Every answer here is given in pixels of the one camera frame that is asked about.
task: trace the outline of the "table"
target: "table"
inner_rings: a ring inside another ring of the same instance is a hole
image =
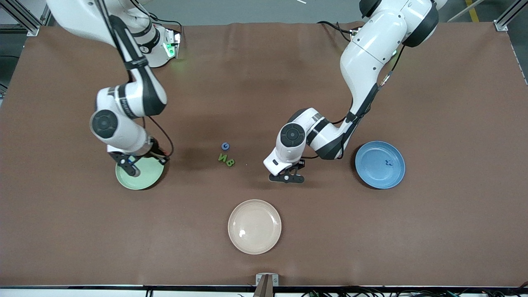
[[[316,24],[186,27],[181,59],[154,70],[175,154],[156,187],[130,191],[88,125],[96,92],[127,79],[117,51],[42,27],[0,109],[0,285],[245,285],[259,272],[282,285],[525,281],[528,90],[492,23],[440,24],[404,51],[343,160],[308,160],[304,184],[267,180],[262,160],[296,110],[346,113],[345,46]],[[396,188],[356,176],[354,152],[372,140],[402,152]],[[232,168],[217,161],[225,141]],[[227,234],[248,199],[282,218],[258,256]]]

